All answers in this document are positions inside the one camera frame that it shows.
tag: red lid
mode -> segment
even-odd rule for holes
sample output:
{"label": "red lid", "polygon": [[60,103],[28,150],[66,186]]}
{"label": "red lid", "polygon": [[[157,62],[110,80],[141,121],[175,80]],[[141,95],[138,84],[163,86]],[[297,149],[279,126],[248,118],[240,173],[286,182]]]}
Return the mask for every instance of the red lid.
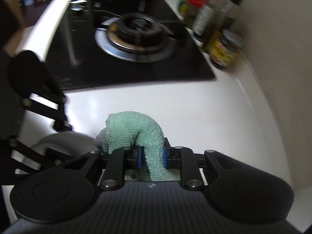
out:
{"label": "red lid", "polygon": [[206,3],[206,0],[188,0],[188,3],[197,8],[201,8]]}

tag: kitchen counter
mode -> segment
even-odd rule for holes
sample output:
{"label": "kitchen counter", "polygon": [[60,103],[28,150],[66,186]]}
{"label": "kitchen counter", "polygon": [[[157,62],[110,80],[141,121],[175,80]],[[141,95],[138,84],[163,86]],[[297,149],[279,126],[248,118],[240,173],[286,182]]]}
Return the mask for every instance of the kitchen counter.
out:
{"label": "kitchen counter", "polygon": [[[70,1],[50,3],[23,50],[32,50],[45,60]],[[165,1],[177,12],[178,0]],[[214,149],[291,183],[277,124],[244,57],[239,56],[229,71],[212,68],[216,81],[139,83],[68,92],[66,114],[76,132],[95,137],[110,113],[145,113],[160,124],[171,145],[183,145],[196,153]],[[55,133],[51,122],[26,112],[21,142],[31,146]]]}

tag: sauce bottle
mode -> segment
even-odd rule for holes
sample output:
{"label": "sauce bottle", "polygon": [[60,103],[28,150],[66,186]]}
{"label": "sauce bottle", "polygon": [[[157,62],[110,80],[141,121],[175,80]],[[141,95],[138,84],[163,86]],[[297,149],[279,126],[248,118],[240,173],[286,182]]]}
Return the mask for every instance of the sauce bottle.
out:
{"label": "sauce bottle", "polygon": [[230,29],[223,29],[209,49],[210,61],[218,69],[225,69],[231,65],[244,42],[238,33]]}
{"label": "sauce bottle", "polygon": [[227,0],[209,0],[201,10],[193,24],[193,35],[196,39],[202,40],[205,29],[210,21],[216,17],[217,13],[221,10]]}
{"label": "sauce bottle", "polygon": [[208,53],[211,45],[222,34],[223,29],[230,28],[231,24],[238,17],[240,10],[240,3],[242,0],[229,0],[222,8],[217,16],[217,19],[211,24],[208,24],[204,33],[204,42],[202,50]]}

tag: towel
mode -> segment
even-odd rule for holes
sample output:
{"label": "towel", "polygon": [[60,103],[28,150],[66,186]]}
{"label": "towel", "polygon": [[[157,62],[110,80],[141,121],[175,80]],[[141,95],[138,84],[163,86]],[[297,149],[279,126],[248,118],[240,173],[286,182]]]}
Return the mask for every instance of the towel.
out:
{"label": "towel", "polygon": [[127,111],[110,114],[106,127],[98,134],[95,145],[111,154],[115,149],[138,145],[144,148],[142,169],[129,170],[126,175],[141,181],[180,180],[180,171],[163,167],[163,131],[151,117]]}

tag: burner ring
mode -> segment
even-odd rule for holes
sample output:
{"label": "burner ring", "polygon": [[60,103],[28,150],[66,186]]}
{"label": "burner ring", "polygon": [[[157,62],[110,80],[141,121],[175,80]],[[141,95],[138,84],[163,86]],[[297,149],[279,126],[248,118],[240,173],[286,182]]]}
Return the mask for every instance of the burner ring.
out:
{"label": "burner ring", "polygon": [[135,45],[154,46],[164,38],[162,25],[141,13],[128,13],[116,22],[116,35]]}
{"label": "burner ring", "polygon": [[115,46],[116,48],[121,49],[125,52],[129,52],[129,53],[137,52],[137,53],[141,53],[141,54],[155,53],[155,52],[159,51],[160,49],[164,48],[164,46],[166,45],[166,43],[168,41],[165,29],[163,29],[161,32],[162,38],[160,39],[160,41],[156,45],[153,44],[150,46],[143,46],[143,45],[141,45],[141,43],[140,43],[140,45],[128,43],[118,36],[118,34],[117,34],[117,32],[118,32],[117,22],[112,23],[109,26],[109,28],[107,30],[107,37],[113,46]]}
{"label": "burner ring", "polygon": [[[113,23],[117,22],[119,18],[110,18],[104,21],[102,24],[106,26],[110,26]],[[168,35],[173,35],[173,32],[168,29],[166,26],[161,25],[163,30]],[[177,40],[171,37],[167,37],[164,43],[163,48],[153,53],[140,53],[138,51],[138,47],[136,50],[133,49],[132,45],[127,46],[127,51],[125,49],[118,47],[117,44],[112,44],[112,41],[108,37],[108,30],[104,28],[98,28],[95,32],[95,41],[98,46],[105,51],[106,53],[115,56],[117,58],[130,61],[130,62],[142,62],[142,63],[149,63],[149,62],[156,62],[166,58],[169,58],[176,50],[176,43]]]}

